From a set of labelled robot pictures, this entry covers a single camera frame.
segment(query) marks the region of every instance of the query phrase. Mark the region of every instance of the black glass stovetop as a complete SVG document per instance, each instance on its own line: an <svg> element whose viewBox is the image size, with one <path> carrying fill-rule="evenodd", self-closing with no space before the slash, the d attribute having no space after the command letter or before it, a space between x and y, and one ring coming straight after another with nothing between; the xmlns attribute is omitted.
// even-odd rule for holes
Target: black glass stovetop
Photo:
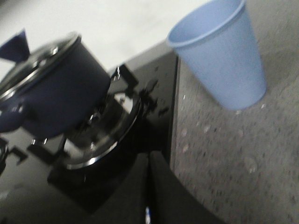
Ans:
<svg viewBox="0 0 299 224"><path fill-rule="evenodd" d="M93 165L67 170L54 148L9 148L0 175L0 224L79 224L120 185L138 152L161 150L169 161L177 63L170 52L132 71L143 112L121 144ZM127 88L120 79L109 92Z"/></svg>

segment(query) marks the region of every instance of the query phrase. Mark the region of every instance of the water droplet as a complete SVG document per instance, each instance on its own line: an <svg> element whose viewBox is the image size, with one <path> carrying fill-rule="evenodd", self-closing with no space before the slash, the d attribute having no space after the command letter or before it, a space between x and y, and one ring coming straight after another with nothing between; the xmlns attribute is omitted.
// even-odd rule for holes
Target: water droplet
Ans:
<svg viewBox="0 0 299 224"><path fill-rule="evenodd" d="M210 125L205 126L204 133L207 133L211 129Z"/></svg>
<svg viewBox="0 0 299 224"><path fill-rule="evenodd" d="M244 158L244 166L250 174L257 171L256 160L252 157L247 156Z"/></svg>
<svg viewBox="0 0 299 224"><path fill-rule="evenodd" d="M188 150L189 150L189 144L186 144L186 145L183 147L183 153L186 153Z"/></svg>
<svg viewBox="0 0 299 224"><path fill-rule="evenodd" d="M188 132L187 128L184 128L181 132L182 137L186 137L187 132Z"/></svg>
<svg viewBox="0 0 299 224"><path fill-rule="evenodd" d="M243 131L242 129L239 129L239 130L238 130L238 135L239 135L240 138L243 138L243 136L244 136L244 131Z"/></svg>

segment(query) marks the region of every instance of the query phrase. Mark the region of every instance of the countertop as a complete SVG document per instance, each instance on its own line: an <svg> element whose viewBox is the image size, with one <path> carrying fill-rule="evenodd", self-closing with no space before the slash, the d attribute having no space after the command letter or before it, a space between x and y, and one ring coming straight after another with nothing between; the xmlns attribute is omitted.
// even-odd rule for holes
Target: countertop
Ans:
<svg viewBox="0 0 299 224"><path fill-rule="evenodd" d="M299 223L299 2L249 0L268 83L242 111L219 106L182 62L171 168L228 224Z"/></svg>

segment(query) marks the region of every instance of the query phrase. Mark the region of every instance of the pot handle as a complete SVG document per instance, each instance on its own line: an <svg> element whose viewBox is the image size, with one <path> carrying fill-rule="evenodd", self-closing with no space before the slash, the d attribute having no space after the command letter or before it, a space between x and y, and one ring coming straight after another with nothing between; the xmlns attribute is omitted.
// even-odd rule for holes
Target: pot handle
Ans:
<svg viewBox="0 0 299 224"><path fill-rule="evenodd" d="M19 128L28 114L24 103L13 104L0 114L0 133L11 132Z"/></svg>

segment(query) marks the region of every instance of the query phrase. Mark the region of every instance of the burner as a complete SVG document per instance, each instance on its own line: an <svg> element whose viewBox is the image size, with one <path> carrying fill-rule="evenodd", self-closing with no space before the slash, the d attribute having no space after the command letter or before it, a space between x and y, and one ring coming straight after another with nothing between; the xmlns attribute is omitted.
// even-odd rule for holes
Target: burner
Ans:
<svg viewBox="0 0 299 224"><path fill-rule="evenodd" d="M67 169L90 166L111 152L129 132L141 110L139 96L125 92L108 95L106 103L77 128L65 133L62 160Z"/></svg>

